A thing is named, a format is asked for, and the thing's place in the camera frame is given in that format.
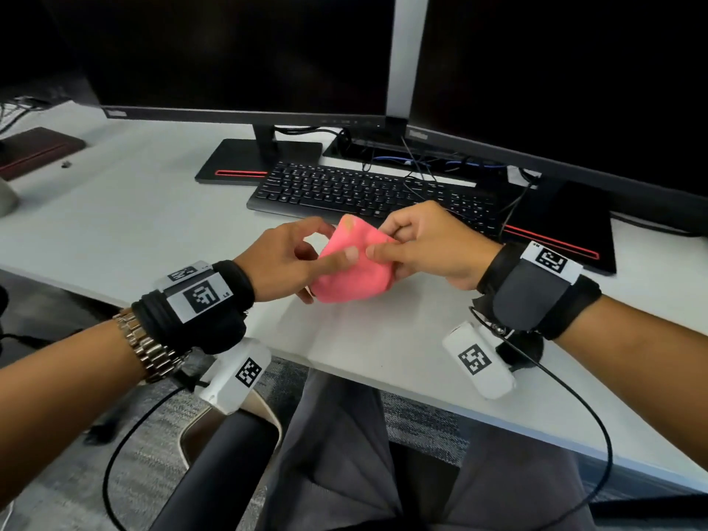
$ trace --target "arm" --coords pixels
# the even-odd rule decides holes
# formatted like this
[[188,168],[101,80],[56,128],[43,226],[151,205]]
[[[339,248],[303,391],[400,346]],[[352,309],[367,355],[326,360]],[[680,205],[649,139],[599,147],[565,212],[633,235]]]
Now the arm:
[[[370,246],[367,257],[475,289],[501,246],[427,202],[381,226],[402,242]],[[557,343],[652,427],[708,469],[708,337],[603,296]]]
[[[344,270],[356,249],[318,259],[305,237],[332,236],[321,218],[269,229],[235,259],[257,302],[290,294],[305,303],[305,287]],[[106,321],[0,369],[0,508],[61,453],[112,403],[145,377],[114,321]]]

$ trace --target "red line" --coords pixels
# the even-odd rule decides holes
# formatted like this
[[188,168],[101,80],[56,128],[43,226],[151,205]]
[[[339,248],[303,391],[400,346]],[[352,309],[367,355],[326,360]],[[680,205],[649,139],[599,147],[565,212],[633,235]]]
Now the red line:
[[61,149],[63,146],[65,146],[66,143],[58,143],[57,145],[54,145],[53,147],[49,147],[48,149],[43,149],[42,151],[38,151],[34,154],[31,154],[30,156],[25,156],[25,158],[20,159],[20,160],[15,160],[14,162],[10,162],[9,164],[5,164],[4,166],[0,167],[0,171],[3,169],[11,168],[12,166],[17,166],[18,164],[22,164],[23,162],[26,162],[27,160],[32,160],[36,159],[39,156],[47,153],[51,153],[52,151],[56,149]]
[[[521,237],[523,237],[524,239],[538,240],[538,239],[536,239],[536,238],[533,237],[533,236],[522,235],[521,233],[517,233],[516,231],[506,231],[506,232],[509,233],[509,234],[521,236]],[[544,244],[549,244],[550,246],[552,246],[552,247],[554,247],[554,248],[558,248],[558,249],[564,250],[564,251],[569,251],[570,253],[576,253],[577,255],[580,255],[580,256],[583,256],[583,257],[587,257],[587,258],[589,258],[589,259],[600,260],[600,254],[597,253],[597,252],[595,252],[595,251],[586,250],[586,251],[589,251],[590,254],[591,254],[591,255],[588,255],[587,253],[582,253],[582,252],[580,252],[580,251],[571,250],[571,249],[569,249],[569,248],[566,248],[565,246],[557,246],[556,244],[553,244],[553,243],[551,243],[551,242],[544,242]]]
[[[251,175],[239,175],[240,173],[251,173]],[[268,171],[238,171],[230,169],[219,169],[214,174],[220,177],[252,177],[256,179],[261,179],[268,175]]]
[[526,231],[525,229],[521,229],[520,227],[514,227],[513,225],[508,225],[504,229],[515,229],[516,231],[521,231],[522,233],[528,233],[529,235],[534,235],[538,239],[551,240],[552,242],[555,242],[557,244],[562,244],[563,246],[570,246],[571,248],[575,248],[576,250],[585,251],[585,252],[589,253],[590,255],[595,256],[597,259],[600,258],[600,254],[597,251],[592,251],[589,249],[581,248],[580,246],[574,246],[573,244],[568,244],[567,242],[563,242],[561,240],[552,239],[549,236],[539,235],[538,233],[534,233],[533,231]]

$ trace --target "floor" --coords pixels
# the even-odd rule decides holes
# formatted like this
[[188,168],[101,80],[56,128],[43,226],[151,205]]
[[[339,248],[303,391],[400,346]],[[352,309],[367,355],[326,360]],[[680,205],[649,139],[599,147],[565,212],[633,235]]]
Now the floor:
[[[8,290],[11,298],[2,318],[6,332],[60,339],[96,321],[61,290],[3,272],[0,272],[0,285]],[[32,352],[11,340],[3,344],[0,367]],[[195,361],[206,360],[195,358]],[[305,377],[304,367],[276,358],[258,384],[259,393],[286,425],[299,401]],[[171,388],[171,383],[165,381],[136,389],[122,431]],[[384,393],[383,400],[392,441],[452,464],[459,463],[466,449],[465,433],[474,428],[474,421],[391,393]],[[110,494],[114,510],[128,529],[149,528],[179,482],[185,470],[177,451],[178,435],[201,409],[202,404],[193,396],[180,393],[157,410],[125,446],[111,476]],[[115,443],[88,447],[83,444],[83,437],[79,437],[18,497],[5,531],[112,531],[114,527],[105,516],[101,499],[101,481],[114,448]],[[602,463],[580,458],[580,469],[590,489]],[[682,492],[671,485],[615,469],[603,498]],[[239,530],[253,529],[264,496],[265,491],[259,491],[253,497]],[[3,521],[4,513],[0,513],[0,525]],[[676,529],[708,529],[708,522],[692,522]]]

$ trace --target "pink object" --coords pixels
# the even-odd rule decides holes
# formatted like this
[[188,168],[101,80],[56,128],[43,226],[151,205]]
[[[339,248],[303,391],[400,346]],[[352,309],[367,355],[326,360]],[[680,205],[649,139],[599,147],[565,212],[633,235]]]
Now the pink object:
[[319,277],[310,285],[312,293],[320,302],[338,303],[364,300],[390,289],[394,281],[393,264],[374,263],[366,257],[368,246],[384,242],[395,240],[361,218],[350,214],[342,216],[337,230],[319,256],[324,257],[349,246],[356,246],[359,249],[359,260],[343,272]]

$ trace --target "qr code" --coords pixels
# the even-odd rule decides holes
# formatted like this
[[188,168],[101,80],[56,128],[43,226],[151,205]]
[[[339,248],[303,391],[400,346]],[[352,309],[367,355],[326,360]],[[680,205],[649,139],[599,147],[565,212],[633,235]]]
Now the qr code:
[[563,272],[563,268],[566,267],[568,259],[558,255],[554,251],[548,249],[542,249],[541,253],[536,257],[536,262],[544,265],[546,268],[553,270],[556,274]]
[[201,313],[208,307],[211,307],[215,303],[220,302],[214,287],[212,287],[208,281],[202,281],[201,283],[190,287],[186,291],[182,291],[182,294],[197,314]]
[[243,382],[246,387],[251,387],[253,381],[261,374],[261,367],[251,358],[246,360],[243,367],[236,373],[236,378]]
[[197,269],[194,268],[193,266],[186,266],[186,267],[182,268],[181,270],[177,270],[176,272],[172,272],[172,274],[168,274],[168,277],[172,281],[179,281],[183,277],[187,277],[188,275],[192,275],[196,271],[197,271]]
[[472,345],[465,352],[457,356],[462,364],[467,367],[473,375],[491,365],[491,360],[477,345]]

